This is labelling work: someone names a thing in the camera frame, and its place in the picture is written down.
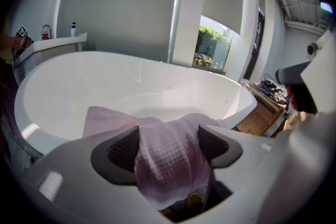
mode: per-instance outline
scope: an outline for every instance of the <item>red object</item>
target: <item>red object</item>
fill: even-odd
[[[287,87],[287,93],[289,95],[289,98],[290,98],[290,103],[292,105],[292,107],[297,110],[297,106],[296,106],[296,100],[294,98],[294,94],[293,94],[293,90],[290,86]]]
[[[49,39],[48,33],[43,34],[42,35],[42,40],[47,40],[47,39]]]

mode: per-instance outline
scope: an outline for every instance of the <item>window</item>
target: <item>window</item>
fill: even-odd
[[[222,73],[230,50],[233,32],[205,16],[201,17],[193,67]]]

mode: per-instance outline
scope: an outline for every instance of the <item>white wall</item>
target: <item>white wall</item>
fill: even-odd
[[[241,81],[253,49],[258,23],[258,0],[243,1],[243,19],[240,35],[233,34],[230,51],[225,63],[225,76]]]
[[[41,27],[44,24],[53,26],[56,0],[20,0],[10,19],[10,35],[24,26],[32,40],[41,40]]]
[[[277,70],[277,64],[280,60],[280,56],[283,51],[283,44],[285,41],[286,26],[285,19],[283,17],[283,11],[280,8],[279,3],[276,1],[275,9],[275,24],[274,33],[268,58],[264,68],[264,74],[269,74],[275,79],[275,72]]]
[[[316,42],[317,39],[317,37],[287,28],[284,47],[277,63],[277,69],[307,62],[307,46],[312,42]]]
[[[57,34],[88,33],[89,48],[167,61],[174,0],[61,0]]]
[[[277,48],[280,48],[282,46],[281,42],[283,41],[281,35],[279,38],[279,33],[281,33],[283,27],[283,18],[279,16],[280,6],[276,0],[264,0],[264,3],[264,32],[262,34],[258,58],[249,79],[251,82],[258,82],[263,78],[263,75],[266,72],[265,68],[268,58],[270,55],[272,55],[270,52],[276,51]],[[267,72],[270,72],[269,69],[272,68],[270,64],[271,62],[269,62]]]
[[[179,0],[170,57],[174,64],[192,66],[203,2],[204,0]]]

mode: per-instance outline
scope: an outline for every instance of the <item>wooden crate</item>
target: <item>wooden crate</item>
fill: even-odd
[[[237,129],[243,133],[263,135],[283,114],[285,108],[265,96],[248,82],[245,86],[257,100],[256,108],[247,116]]]

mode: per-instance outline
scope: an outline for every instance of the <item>green plants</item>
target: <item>green plants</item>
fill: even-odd
[[[199,28],[195,53],[202,53],[213,58],[216,44],[219,40],[224,41],[228,44],[228,46],[230,45],[230,40],[226,37],[223,37],[221,33],[213,31],[202,25]]]

